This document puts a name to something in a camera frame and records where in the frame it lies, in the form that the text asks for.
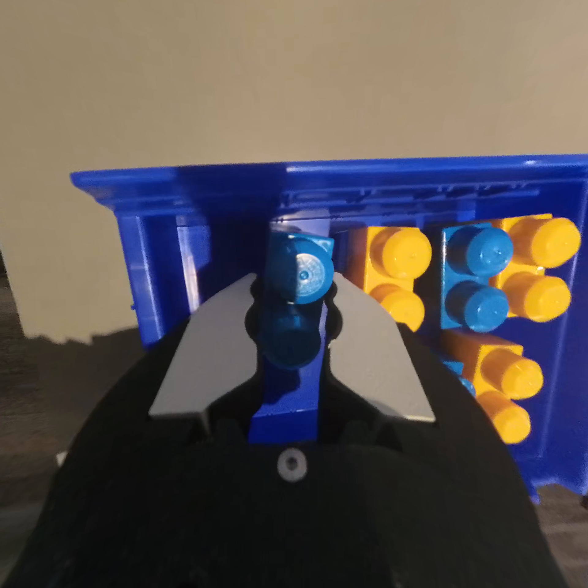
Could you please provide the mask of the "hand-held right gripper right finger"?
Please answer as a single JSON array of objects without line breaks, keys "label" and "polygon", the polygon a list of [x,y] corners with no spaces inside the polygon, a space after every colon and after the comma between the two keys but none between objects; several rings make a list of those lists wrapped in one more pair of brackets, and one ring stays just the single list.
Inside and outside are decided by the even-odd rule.
[{"label": "hand-held right gripper right finger", "polygon": [[334,286],[341,328],[328,345],[331,374],[386,416],[434,423],[435,414],[396,321],[338,272]]}]

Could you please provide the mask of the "blue mega block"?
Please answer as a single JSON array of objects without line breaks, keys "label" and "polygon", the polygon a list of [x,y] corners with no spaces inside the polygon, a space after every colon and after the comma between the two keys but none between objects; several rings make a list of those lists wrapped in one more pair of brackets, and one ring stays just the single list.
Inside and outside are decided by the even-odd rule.
[{"label": "blue mega block", "polygon": [[490,284],[511,262],[513,243],[489,223],[449,226],[440,232],[439,325],[485,334],[509,313],[506,294]]},{"label": "blue mega block", "polygon": [[279,369],[312,363],[322,346],[324,298],[334,280],[334,239],[271,232],[268,241],[259,345]]},{"label": "blue mega block", "polygon": [[453,372],[461,381],[462,385],[468,390],[468,392],[475,398],[476,397],[476,390],[474,388],[473,383],[467,379],[463,375],[464,364],[452,357],[449,356],[441,356],[442,363],[447,367],[451,372]]}]

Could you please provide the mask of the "yellow mega block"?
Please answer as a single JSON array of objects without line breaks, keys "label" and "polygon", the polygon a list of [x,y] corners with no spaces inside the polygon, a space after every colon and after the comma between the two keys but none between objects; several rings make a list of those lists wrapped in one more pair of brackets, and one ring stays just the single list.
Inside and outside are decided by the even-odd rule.
[{"label": "yellow mega block", "polygon": [[507,317],[545,323],[563,315],[571,303],[570,287],[546,271],[563,266],[579,251],[582,238],[574,222],[547,213],[490,223],[504,231],[513,245],[510,262],[490,279],[490,285],[507,298]]},{"label": "yellow mega block", "polygon": [[412,332],[421,327],[425,307],[415,282],[429,268],[432,247],[414,227],[366,228],[363,290]]},{"label": "yellow mega block", "polygon": [[507,445],[523,442],[532,430],[530,416],[517,401],[537,395],[544,384],[540,365],[524,347],[494,334],[445,330],[442,348],[462,365],[461,377]]}]

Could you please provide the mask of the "blue divided plastic bin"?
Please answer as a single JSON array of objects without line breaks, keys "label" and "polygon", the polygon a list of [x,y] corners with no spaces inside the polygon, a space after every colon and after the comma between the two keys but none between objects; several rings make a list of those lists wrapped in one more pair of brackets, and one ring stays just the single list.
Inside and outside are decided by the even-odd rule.
[{"label": "blue divided plastic bin", "polygon": [[531,496],[548,484],[587,494],[587,155],[372,159],[84,171],[75,187],[113,211],[139,331],[158,342],[200,303],[260,273],[271,224],[335,239],[334,267],[362,226],[423,232],[552,214],[582,244],[560,268],[571,305],[536,323],[514,316],[493,334],[523,346],[543,390],[522,401],[530,436],[511,446]]}]

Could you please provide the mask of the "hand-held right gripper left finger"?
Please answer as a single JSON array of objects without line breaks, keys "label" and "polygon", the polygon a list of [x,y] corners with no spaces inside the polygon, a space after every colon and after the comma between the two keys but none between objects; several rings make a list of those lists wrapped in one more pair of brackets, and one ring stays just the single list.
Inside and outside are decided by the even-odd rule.
[{"label": "hand-held right gripper left finger", "polygon": [[258,352],[245,319],[256,278],[245,275],[192,314],[149,417],[210,420],[210,407],[255,375]]}]

